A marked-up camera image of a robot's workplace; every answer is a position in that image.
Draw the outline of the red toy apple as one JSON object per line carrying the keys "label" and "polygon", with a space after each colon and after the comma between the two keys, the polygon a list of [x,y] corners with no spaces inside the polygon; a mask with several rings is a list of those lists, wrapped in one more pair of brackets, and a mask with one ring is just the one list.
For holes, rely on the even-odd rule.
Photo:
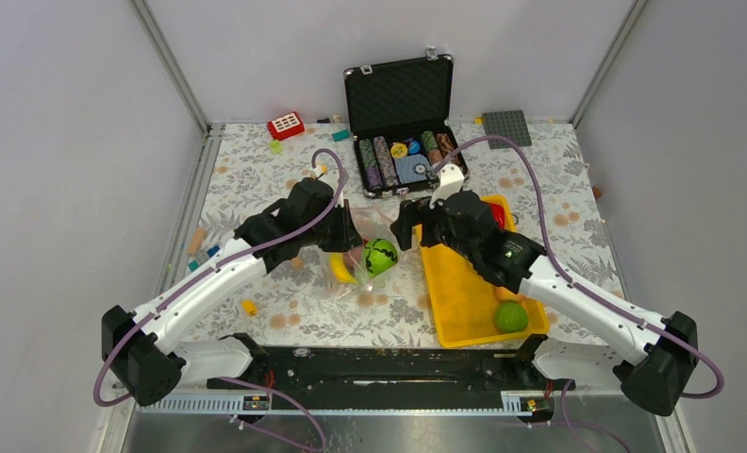
{"label": "red toy apple", "polygon": [[344,253],[342,258],[344,265],[350,270],[357,268],[362,262],[363,251],[364,247],[360,246]]}

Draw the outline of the clear zip top bag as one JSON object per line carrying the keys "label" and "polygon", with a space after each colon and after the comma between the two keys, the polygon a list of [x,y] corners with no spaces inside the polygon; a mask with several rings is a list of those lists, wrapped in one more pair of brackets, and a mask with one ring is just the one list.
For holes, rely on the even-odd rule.
{"label": "clear zip top bag", "polygon": [[352,208],[351,219],[362,245],[328,255],[328,291],[337,298],[378,293],[394,276],[403,254],[390,230],[394,220],[383,210]]}

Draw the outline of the green striped toy watermelon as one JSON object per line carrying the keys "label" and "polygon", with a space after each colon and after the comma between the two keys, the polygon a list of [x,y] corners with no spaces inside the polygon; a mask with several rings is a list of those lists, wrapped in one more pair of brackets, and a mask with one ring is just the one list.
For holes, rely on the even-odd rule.
{"label": "green striped toy watermelon", "polygon": [[377,238],[365,243],[362,258],[367,272],[376,277],[397,264],[399,252],[391,241]]}

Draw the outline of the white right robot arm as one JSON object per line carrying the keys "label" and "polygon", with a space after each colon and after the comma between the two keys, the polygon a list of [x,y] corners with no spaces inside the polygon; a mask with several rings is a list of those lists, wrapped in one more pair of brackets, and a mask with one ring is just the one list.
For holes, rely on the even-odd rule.
{"label": "white right robot arm", "polygon": [[640,408],[669,416],[699,359],[696,322],[681,311],[665,317],[634,306],[554,260],[541,244],[499,227],[490,206],[471,191],[433,203],[401,202],[390,230],[401,249],[421,230],[423,247],[444,245],[489,284],[536,299],[606,342],[618,357],[606,372]]}

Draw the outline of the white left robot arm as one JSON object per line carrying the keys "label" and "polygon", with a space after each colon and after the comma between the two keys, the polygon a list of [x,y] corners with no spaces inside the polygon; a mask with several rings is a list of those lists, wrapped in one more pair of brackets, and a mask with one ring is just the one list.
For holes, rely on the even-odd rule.
{"label": "white left robot arm", "polygon": [[197,354],[180,344],[217,304],[296,258],[304,247],[340,253],[361,245],[342,198],[348,179],[346,172],[334,185],[325,176],[304,178],[287,197],[248,217],[217,254],[170,290],[134,310],[119,305],[107,310],[101,318],[104,363],[93,387],[96,404],[109,404],[101,396],[107,373],[124,385],[125,399],[141,406],[159,402],[186,374],[195,373]]}

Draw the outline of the yellow toy banana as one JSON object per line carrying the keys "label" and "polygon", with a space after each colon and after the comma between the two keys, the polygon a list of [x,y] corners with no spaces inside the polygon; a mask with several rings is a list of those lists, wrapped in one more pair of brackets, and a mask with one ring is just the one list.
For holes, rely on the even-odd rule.
{"label": "yellow toy banana", "polygon": [[347,264],[348,255],[346,253],[329,254],[329,270],[339,283],[356,284],[357,279],[353,271],[353,266]]}

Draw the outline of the red toy pepper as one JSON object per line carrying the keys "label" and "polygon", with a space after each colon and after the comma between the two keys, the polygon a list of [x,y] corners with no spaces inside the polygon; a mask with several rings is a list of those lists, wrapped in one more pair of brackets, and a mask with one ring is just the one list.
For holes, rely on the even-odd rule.
{"label": "red toy pepper", "polygon": [[506,211],[504,207],[498,204],[490,204],[490,211],[498,227],[502,230],[506,229],[507,222],[506,222]]}

